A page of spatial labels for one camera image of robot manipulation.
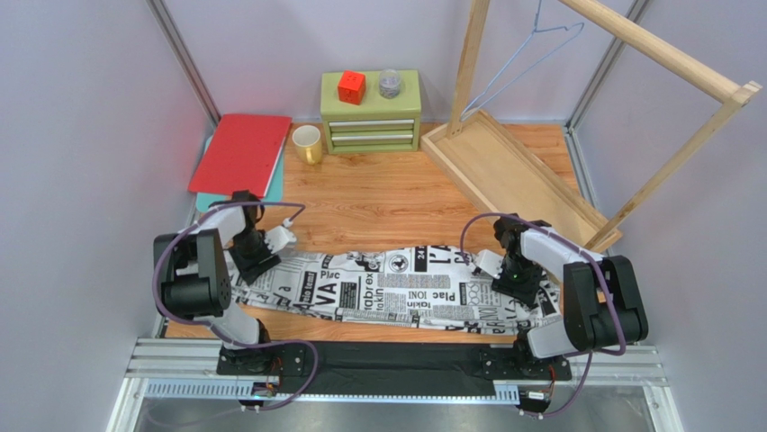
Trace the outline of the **newspaper print trousers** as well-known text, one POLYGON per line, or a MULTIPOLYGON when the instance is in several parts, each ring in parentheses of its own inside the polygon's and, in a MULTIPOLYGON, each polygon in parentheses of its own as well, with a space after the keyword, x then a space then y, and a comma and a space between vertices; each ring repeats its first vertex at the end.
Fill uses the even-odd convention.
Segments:
POLYGON ((515 336, 562 318, 560 289, 544 279, 527 306, 492 289, 458 247, 417 246, 343 254, 286 249, 248 283, 225 257, 234 300, 337 322, 515 336))

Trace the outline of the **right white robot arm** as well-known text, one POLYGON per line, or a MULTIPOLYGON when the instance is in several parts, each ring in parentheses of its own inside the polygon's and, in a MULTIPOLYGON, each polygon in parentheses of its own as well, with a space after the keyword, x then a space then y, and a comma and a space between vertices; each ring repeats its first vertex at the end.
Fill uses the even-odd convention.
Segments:
POLYGON ((534 307, 545 275, 564 286, 564 315, 556 322, 523 331, 510 365, 529 377, 549 372, 565 356, 601 351, 620 356, 627 345, 649 333, 632 263, 582 249, 542 220, 512 213, 494 224, 505 255, 491 271, 492 289, 534 307))

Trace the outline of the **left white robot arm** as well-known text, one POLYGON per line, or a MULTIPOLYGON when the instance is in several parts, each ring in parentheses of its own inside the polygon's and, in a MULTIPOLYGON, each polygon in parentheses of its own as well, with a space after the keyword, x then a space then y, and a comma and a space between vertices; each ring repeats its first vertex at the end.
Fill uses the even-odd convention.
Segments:
POLYGON ((253 284, 281 259, 257 228, 265 208, 256 195, 237 191, 224 207, 199 229, 155 238, 157 299, 171 315, 200 323, 221 340, 217 374, 265 375, 276 369, 275 350, 264 324, 233 301, 227 261, 253 284))

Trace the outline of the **teal cutting board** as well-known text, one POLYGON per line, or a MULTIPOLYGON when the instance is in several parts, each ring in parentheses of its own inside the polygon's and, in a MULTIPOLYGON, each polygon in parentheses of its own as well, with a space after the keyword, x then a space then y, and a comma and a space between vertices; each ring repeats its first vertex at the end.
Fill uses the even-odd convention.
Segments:
MULTIPOLYGON (((266 194, 262 198, 267 202, 278 202, 284 197, 284 150, 279 156, 274 168, 269 186, 267 187, 266 194)), ((218 201, 224 201, 227 197, 225 195, 213 194, 213 193, 197 193, 195 198, 195 209, 198 212, 206 212, 209 206, 218 201)))

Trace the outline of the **red board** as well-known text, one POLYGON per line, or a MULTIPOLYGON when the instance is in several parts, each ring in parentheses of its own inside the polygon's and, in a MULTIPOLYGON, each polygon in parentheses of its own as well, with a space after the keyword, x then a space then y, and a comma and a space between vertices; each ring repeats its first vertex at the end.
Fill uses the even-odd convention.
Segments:
POLYGON ((187 190, 219 195, 248 190, 264 197, 291 124, 287 116, 223 115, 187 190))

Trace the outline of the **wooden clothes rack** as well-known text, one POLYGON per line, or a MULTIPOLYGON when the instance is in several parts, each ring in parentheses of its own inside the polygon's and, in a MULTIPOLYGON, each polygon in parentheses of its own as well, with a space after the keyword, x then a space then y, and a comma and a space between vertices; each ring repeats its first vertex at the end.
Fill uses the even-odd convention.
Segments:
POLYGON ((469 13, 448 123, 422 135, 420 148, 481 212, 517 211, 554 223, 570 239, 602 252, 620 239, 619 226, 683 167, 702 146, 747 106, 762 87, 739 85, 598 1, 567 1, 572 9, 717 101, 716 112, 608 219, 564 176, 565 150, 545 155, 550 143, 516 136, 483 109, 462 116, 474 79, 489 2, 474 1, 469 13))

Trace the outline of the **yellow mug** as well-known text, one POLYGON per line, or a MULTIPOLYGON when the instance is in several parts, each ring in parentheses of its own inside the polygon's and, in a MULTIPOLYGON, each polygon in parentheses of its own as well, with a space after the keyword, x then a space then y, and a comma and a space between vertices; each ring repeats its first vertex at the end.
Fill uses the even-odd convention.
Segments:
POLYGON ((315 166, 322 161, 320 129, 313 125, 297 127, 291 136, 298 158, 305 164, 315 166))

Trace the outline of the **green drawer cabinet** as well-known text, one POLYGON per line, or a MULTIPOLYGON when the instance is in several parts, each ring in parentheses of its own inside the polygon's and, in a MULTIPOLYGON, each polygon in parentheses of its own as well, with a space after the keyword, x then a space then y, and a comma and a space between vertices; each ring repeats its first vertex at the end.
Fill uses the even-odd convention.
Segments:
POLYGON ((340 72, 321 76, 320 117, 330 154, 416 151, 420 144, 420 74, 399 72, 400 93, 388 99, 378 90, 378 71, 365 71, 367 89, 361 103, 338 97, 340 72))

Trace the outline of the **red cube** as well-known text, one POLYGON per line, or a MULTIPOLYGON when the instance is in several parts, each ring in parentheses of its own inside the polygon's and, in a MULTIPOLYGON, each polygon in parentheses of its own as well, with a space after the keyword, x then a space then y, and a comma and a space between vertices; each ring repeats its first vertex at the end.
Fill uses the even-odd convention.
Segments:
POLYGON ((366 75, 361 72, 345 70, 337 85, 338 99, 346 104, 360 105, 366 92, 366 75))

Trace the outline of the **clear glass jar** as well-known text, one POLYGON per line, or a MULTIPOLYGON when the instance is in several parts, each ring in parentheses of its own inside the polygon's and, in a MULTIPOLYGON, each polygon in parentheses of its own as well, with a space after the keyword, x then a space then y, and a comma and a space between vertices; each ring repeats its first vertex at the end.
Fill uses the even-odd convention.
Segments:
POLYGON ((402 77, 396 69, 384 69, 379 73, 378 90, 381 97, 393 99, 401 92, 402 77))

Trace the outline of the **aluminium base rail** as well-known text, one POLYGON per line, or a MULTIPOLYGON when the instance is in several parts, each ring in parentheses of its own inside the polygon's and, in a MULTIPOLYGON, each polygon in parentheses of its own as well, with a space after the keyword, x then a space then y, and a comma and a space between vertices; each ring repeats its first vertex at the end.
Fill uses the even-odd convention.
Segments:
MULTIPOLYGON (((153 397, 235 401, 358 402, 479 404, 517 406, 522 392, 554 384, 584 392, 596 387, 639 387, 643 390, 653 426, 679 431, 681 420, 672 399, 660 357, 652 346, 629 346, 621 356, 595 353, 566 355, 547 373, 521 380, 493 380, 489 396, 381 396, 304 394, 319 368, 315 344, 271 346, 276 369, 265 375, 219 375, 222 344, 213 339, 142 338, 136 343, 126 375, 145 382, 144 395, 153 397)), ((512 344, 485 344, 512 353, 512 344)))

